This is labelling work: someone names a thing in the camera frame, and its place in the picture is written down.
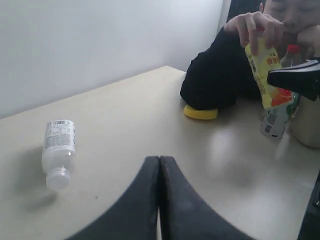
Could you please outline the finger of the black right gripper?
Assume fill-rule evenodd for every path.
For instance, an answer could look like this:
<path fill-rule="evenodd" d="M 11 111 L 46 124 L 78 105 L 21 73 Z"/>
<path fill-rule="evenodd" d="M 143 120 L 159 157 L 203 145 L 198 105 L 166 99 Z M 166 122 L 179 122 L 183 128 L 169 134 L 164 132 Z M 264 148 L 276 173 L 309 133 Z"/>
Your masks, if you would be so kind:
<path fill-rule="evenodd" d="M 267 83 L 315 101 L 320 97 L 320 59 L 315 57 L 296 66 L 271 70 Z"/>

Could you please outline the open human hand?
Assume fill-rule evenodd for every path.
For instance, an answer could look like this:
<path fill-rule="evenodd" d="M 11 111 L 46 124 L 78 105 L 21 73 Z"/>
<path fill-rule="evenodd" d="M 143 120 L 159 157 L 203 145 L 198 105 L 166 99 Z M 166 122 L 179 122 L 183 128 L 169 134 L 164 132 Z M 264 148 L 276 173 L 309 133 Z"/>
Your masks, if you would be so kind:
<path fill-rule="evenodd" d="M 259 11 L 240 14 L 228 21 L 225 32 L 237 34 L 242 47 L 250 45 L 253 55 L 258 54 L 258 37 L 263 34 L 265 48 L 277 47 L 283 38 L 284 24 L 268 14 Z"/>

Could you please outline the person's other hand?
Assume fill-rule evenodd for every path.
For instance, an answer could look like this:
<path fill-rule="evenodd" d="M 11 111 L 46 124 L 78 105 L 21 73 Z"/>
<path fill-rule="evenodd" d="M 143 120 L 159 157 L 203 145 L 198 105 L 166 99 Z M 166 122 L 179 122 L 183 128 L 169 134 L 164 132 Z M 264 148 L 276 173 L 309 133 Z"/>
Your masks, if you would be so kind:
<path fill-rule="evenodd" d="M 320 51 L 320 25 L 307 27 L 297 35 L 297 43 L 311 47 L 316 53 Z"/>

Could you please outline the black sleeved forearm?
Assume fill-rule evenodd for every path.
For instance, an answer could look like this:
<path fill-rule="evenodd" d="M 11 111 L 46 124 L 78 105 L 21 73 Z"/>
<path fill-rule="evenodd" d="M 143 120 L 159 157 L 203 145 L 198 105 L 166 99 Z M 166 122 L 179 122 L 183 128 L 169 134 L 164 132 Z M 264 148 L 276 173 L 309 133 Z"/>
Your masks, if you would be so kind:
<path fill-rule="evenodd" d="M 240 98 L 261 100 L 237 34 L 221 29 L 211 46 L 190 62 L 180 96 L 196 110 L 222 110 Z"/>

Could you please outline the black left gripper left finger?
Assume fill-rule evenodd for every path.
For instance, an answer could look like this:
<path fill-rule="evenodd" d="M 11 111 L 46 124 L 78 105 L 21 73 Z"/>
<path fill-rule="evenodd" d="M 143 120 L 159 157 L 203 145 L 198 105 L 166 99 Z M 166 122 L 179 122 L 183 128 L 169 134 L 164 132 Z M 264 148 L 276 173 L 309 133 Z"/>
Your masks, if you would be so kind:
<path fill-rule="evenodd" d="M 133 182 L 121 197 L 98 219 L 69 239 L 157 239 L 159 170 L 159 157 L 146 157 Z"/>

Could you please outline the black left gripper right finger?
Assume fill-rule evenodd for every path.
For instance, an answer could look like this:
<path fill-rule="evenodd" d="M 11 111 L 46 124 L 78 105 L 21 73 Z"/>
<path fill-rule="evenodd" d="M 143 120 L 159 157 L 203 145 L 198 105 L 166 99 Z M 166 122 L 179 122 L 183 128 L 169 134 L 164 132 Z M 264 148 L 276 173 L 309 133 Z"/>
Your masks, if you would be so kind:
<path fill-rule="evenodd" d="M 159 215 L 163 240 L 249 240 L 194 190 L 171 156 L 159 158 Z"/>

